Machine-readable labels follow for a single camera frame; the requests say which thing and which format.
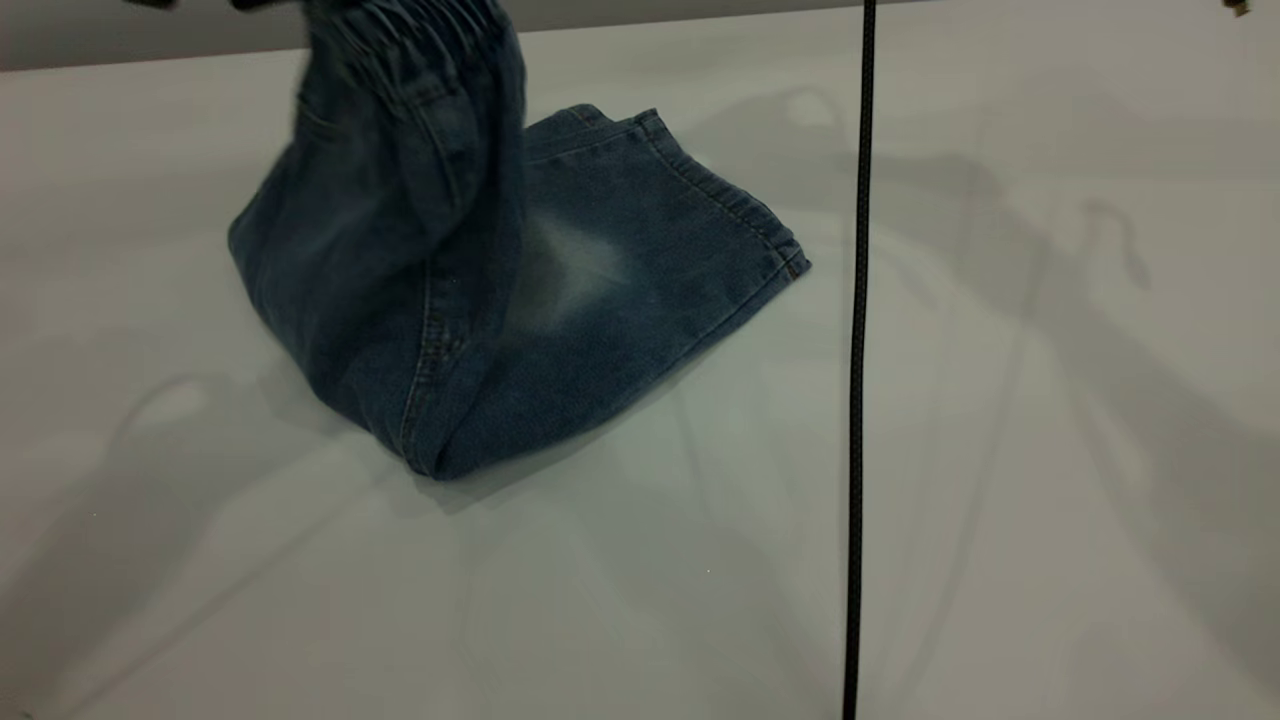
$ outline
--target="faded denim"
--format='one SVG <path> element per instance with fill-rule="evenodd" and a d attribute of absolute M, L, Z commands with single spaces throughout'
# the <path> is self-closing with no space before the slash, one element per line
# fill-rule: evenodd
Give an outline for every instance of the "faded denim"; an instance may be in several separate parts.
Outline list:
<path fill-rule="evenodd" d="M 232 224 L 315 393 L 453 479 L 591 429 L 809 269 L 657 113 L 524 126 L 485 0 L 306 5 L 293 140 Z"/>

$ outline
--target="stitching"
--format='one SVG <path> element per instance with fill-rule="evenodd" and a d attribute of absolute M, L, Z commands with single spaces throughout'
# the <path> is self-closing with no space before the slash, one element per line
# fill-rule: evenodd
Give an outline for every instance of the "stitching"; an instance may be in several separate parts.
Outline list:
<path fill-rule="evenodd" d="M 649 141 L 649 147 L 653 150 L 654 155 L 657 155 L 658 159 L 662 160 L 664 165 L 667 165 L 667 169 L 675 173 L 676 177 L 678 177 L 680 179 L 685 181 L 685 183 L 689 184 L 689 187 L 692 187 L 698 192 L 703 193 L 708 200 L 718 205 L 721 210 L 723 210 L 727 215 L 737 220 L 740 225 L 751 231 L 751 233 L 755 234 L 755 237 L 760 238 L 760 242 L 764 243 L 764 247 L 772 250 L 774 255 L 777 255 L 783 260 L 783 263 L 790 261 L 785 255 L 782 255 L 782 251 L 776 245 L 769 242 L 769 238 L 760 231 L 760 228 L 755 227 L 754 223 L 749 222 L 746 218 L 739 214 L 737 210 L 733 210 L 732 208 L 722 202 L 718 197 L 716 197 L 705 187 L 703 187 L 701 183 L 695 182 L 692 178 L 685 174 L 684 170 L 677 168 L 671 161 L 671 159 L 667 158 L 666 152 L 663 152 L 662 149 L 658 146 L 657 138 L 654 138 L 653 133 L 649 131 L 648 123 L 640 123 L 640 129 L 644 131 L 645 138 Z"/>
<path fill-rule="evenodd" d="M 470 105 L 466 105 L 466 109 L 467 111 L 471 111 Z M 426 135 L 428 142 L 430 142 L 431 147 L 435 150 L 435 152 L 431 152 L 431 155 L 435 155 L 436 165 L 439 167 L 440 173 L 444 176 L 444 182 L 448 183 L 449 187 L 449 210 L 451 211 L 457 210 L 458 206 L 462 204 L 462 191 L 458 188 L 458 181 L 456 177 L 453 177 L 453 169 L 449 167 L 448 152 L 445 151 L 444 145 L 440 142 L 440 138 L 436 135 L 435 128 L 431 126 L 431 120 L 428 118 L 430 113 L 426 110 L 426 108 L 420 108 L 420 106 L 407 108 L 407 110 L 408 114 L 412 117 L 413 124 L 417 126 L 420 132 L 424 132 Z M 475 123 L 474 117 L 471 118 L 471 123 Z"/>
<path fill-rule="evenodd" d="M 568 150 L 563 150 L 561 152 L 553 152 L 552 155 L 547 155 L 547 156 L 543 156 L 543 158 L 538 158 L 536 156 L 538 155 L 538 149 L 534 147 L 532 150 L 530 150 L 530 151 L 526 152 L 525 165 L 535 165 L 538 163 L 545 163 L 547 160 L 554 160 L 556 158 L 563 158 L 566 155 L 573 155 L 573 154 L 581 152 L 584 150 L 591 150 L 593 147 L 599 147 L 600 145 L 605 145 L 605 143 L 613 142 L 614 140 L 618 140 L 618 138 L 626 137 L 628 135 L 632 135 L 632 132 L 636 128 L 634 126 L 632 127 L 626 127 L 626 128 L 620 128 L 616 135 L 611 135 L 608 137 L 596 140 L 595 142 L 590 142 L 588 145 L 580 145 L 580 146 L 576 146 L 576 147 L 571 147 Z M 527 155 L 535 155 L 535 158 L 529 158 Z"/>
<path fill-rule="evenodd" d="M 415 459 L 408 456 L 410 445 L 408 434 L 410 425 L 417 423 L 417 405 L 419 405 L 419 392 L 422 386 L 422 378 L 426 374 L 426 346 L 430 332 L 431 316 L 431 270 L 426 263 L 422 264 L 422 334 L 419 341 L 417 347 L 417 363 L 413 368 L 413 380 L 408 386 L 408 397 L 404 400 L 404 413 L 401 416 L 401 432 L 399 432 L 399 451 L 401 456 L 412 466 Z"/>
<path fill-rule="evenodd" d="M 294 119 L 303 132 L 317 136 L 321 141 L 342 140 L 347 135 L 340 124 L 321 118 L 310 108 L 310 102 L 301 97 L 294 106 Z"/>

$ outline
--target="white table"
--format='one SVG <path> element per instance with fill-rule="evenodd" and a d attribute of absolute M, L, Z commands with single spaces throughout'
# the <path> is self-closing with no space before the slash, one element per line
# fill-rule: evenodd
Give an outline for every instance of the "white table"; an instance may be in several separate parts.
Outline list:
<path fill-rule="evenodd" d="M 1280 716 L 1280 6 L 881 10 L 863 717 Z M 814 261 L 588 443 L 415 489 L 224 245 L 301 53 L 0 76 L 0 711 L 838 712 L 860 12 L 535 33 Z"/>

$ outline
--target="blue jeans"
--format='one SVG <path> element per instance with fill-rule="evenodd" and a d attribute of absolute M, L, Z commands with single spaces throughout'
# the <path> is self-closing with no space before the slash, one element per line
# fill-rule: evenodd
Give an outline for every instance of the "blue jeans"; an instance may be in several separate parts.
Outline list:
<path fill-rule="evenodd" d="M 809 269 L 657 113 L 524 128 L 489 0 L 306 4 L 293 140 L 232 224 L 316 395 L 453 479 L 622 411 Z"/>

